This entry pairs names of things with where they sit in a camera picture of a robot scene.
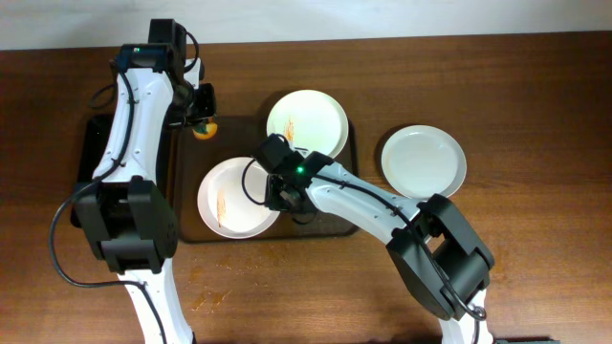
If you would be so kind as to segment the green and yellow sponge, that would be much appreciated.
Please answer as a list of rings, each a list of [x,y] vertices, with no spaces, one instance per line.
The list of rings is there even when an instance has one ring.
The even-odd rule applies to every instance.
[[[197,140],[209,140],[213,138],[218,131],[216,122],[203,123],[192,129],[192,133]]]

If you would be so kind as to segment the white plate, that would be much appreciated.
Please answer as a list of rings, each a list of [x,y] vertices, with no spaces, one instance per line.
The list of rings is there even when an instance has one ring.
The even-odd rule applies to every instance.
[[[349,121],[333,97],[316,90],[299,90],[273,106],[266,132],[282,135],[293,148],[335,158],[348,140]]]
[[[229,239],[249,239],[271,227],[278,211],[255,204],[245,194],[262,202],[265,196],[267,172],[254,162],[242,175],[251,158],[237,157],[215,165],[203,178],[197,193],[197,207],[204,223],[215,233]]]

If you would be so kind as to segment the pale blue-white plate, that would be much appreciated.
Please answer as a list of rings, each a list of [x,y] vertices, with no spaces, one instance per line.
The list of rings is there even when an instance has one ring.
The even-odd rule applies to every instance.
[[[407,198],[424,200],[433,194],[455,194],[464,183],[467,167],[456,139],[428,125],[401,128],[382,146],[383,176]]]

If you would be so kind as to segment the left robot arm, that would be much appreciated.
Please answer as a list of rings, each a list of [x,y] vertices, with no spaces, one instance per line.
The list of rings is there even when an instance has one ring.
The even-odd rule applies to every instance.
[[[195,340],[174,281],[179,222],[165,196],[173,130],[206,130],[216,116],[204,63],[186,56],[191,37],[173,19],[153,19],[145,43],[120,47],[107,144],[92,180],[67,201],[95,257],[128,291],[148,343]]]

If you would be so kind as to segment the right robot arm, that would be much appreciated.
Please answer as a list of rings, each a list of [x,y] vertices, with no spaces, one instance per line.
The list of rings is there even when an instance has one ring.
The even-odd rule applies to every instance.
[[[492,252],[448,198],[416,201],[302,155],[279,134],[252,154],[268,174],[262,205],[290,214],[336,215],[380,240],[412,297],[435,315],[445,343],[492,343],[484,307]]]

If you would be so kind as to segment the brown serving tray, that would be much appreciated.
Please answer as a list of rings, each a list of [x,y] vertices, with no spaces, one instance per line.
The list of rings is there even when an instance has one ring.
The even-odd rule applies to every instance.
[[[174,209],[180,221],[180,237],[190,244],[237,240],[220,236],[204,223],[197,207],[198,189],[205,175],[215,165],[231,158],[251,158],[251,153],[267,137],[264,118],[227,117],[217,119],[216,123],[218,131],[209,140],[197,140],[190,129],[178,135]],[[243,190],[254,202],[244,185]],[[306,215],[279,213],[276,222],[266,231],[242,240],[346,236],[357,230],[341,218],[322,212]]]

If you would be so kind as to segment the black rectangular tray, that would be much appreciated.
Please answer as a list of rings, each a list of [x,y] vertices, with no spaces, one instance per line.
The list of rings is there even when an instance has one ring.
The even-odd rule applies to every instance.
[[[112,120],[110,114],[102,114],[95,115],[87,121],[74,190],[77,190],[80,186],[92,180],[93,173],[102,156],[105,154],[105,147],[110,136]],[[178,232],[180,223],[173,209],[173,173],[175,170],[176,142],[176,131],[163,129],[160,135],[160,145],[157,152],[155,177],[157,189],[164,197],[173,213],[173,220],[175,221],[173,230]]]

